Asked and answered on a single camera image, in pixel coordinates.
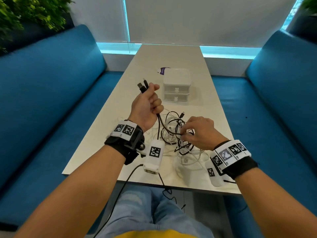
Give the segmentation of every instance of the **hand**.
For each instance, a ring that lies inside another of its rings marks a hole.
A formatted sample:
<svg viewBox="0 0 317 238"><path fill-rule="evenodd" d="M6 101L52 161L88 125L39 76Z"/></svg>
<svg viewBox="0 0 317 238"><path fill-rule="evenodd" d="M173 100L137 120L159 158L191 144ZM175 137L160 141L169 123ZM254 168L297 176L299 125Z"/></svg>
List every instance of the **hand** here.
<svg viewBox="0 0 317 238"><path fill-rule="evenodd" d="M153 127L157 115L164 110L162 100L154 92L159 89L158 84L149 83L149 88L143 94L139 94L132 103L128 120L139 125L143 132Z"/></svg>
<svg viewBox="0 0 317 238"><path fill-rule="evenodd" d="M195 135L186 134L188 129L195 130ZM190 117L180 130L181 139L188 141L202 150L214 150L215 147L228 140L214 128L214 122L204 117Z"/></svg>

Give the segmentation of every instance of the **blue light strip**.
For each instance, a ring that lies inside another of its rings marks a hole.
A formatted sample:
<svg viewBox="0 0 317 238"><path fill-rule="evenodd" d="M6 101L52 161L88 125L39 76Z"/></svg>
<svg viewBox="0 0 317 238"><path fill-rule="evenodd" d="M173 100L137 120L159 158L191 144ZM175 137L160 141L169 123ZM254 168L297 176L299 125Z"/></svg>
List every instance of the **blue light strip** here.
<svg viewBox="0 0 317 238"><path fill-rule="evenodd" d="M101 53L135 55L142 44L98 42L97 45ZM232 58L252 60L256 57L261 48L200 46L200 50L203 56L207 58Z"/></svg>
<svg viewBox="0 0 317 238"><path fill-rule="evenodd" d="M129 33L128 15L126 13L125 0L122 0L122 2L123 2L123 14L124 14L124 19L125 19L126 35L127 35L127 39L128 39L128 43L129 43L130 42L130 33Z"/></svg>
<svg viewBox="0 0 317 238"><path fill-rule="evenodd" d="M281 27L281 30L286 30L287 27L289 26L289 24L291 23L291 21L293 20L296 12L298 11L298 9L300 8L300 5L302 4L303 0L296 0L293 8L291 9L291 12L289 13L289 15L287 16L283 26Z"/></svg>

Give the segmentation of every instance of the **light blue jeans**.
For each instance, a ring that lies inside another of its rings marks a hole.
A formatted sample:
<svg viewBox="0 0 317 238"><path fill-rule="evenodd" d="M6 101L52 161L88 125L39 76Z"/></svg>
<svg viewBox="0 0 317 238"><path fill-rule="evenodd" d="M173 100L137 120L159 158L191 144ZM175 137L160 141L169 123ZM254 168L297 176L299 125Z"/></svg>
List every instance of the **light blue jeans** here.
<svg viewBox="0 0 317 238"><path fill-rule="evenodd" d="M213 238L210 229L185 215L163 189L129 185L119 198L108 224L97 238L113 238L129 231L175 230L198 238Z"/></svg>

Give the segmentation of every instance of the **wristband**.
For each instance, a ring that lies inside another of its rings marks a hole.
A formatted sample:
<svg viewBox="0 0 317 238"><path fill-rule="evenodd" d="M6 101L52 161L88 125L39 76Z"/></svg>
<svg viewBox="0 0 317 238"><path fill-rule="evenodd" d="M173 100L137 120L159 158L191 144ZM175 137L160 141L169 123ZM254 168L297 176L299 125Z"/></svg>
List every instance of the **wristband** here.
<svg viewBox="0 0 317 238"><path fill-rule="evenodd" d="M120 121L114 131L107 137L106 145L116 149L125 157L125 165L131 164L139 155L136 149L144 143L144 135L140 126L129 121Z"/></svg>
<svg viewBox="0 0 317 238"><path fill-rule="evenodd" d="M232 179L258 167L240 140L227 140L217 145L210 159L220 175L227 174Z"/></svg>

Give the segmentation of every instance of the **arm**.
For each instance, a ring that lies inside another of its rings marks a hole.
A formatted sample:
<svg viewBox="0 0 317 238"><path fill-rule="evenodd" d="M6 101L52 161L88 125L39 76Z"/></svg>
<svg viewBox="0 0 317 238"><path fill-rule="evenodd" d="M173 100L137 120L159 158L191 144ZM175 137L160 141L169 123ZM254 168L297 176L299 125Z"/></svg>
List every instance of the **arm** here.
<svg viewBox="0 0 317 238"><path fill-rule="evenodd" d="M194 129L195 135L184 134L188 129ZM191 117L181 133L183 140L204 150L214 150L228 140L211 119L203 117ZM317 237L317 217L259 168L248 170L235 181L266 238Z"/></svg>
<svg viewBox="0 0 317 238"><path fill-rule="evenodd" d="M157 89L151 83L132 103L129 120L144 132L164 109ZM117 150L103 146L36 208L14 237L84 237L107 203L124 162Z"/></svg>

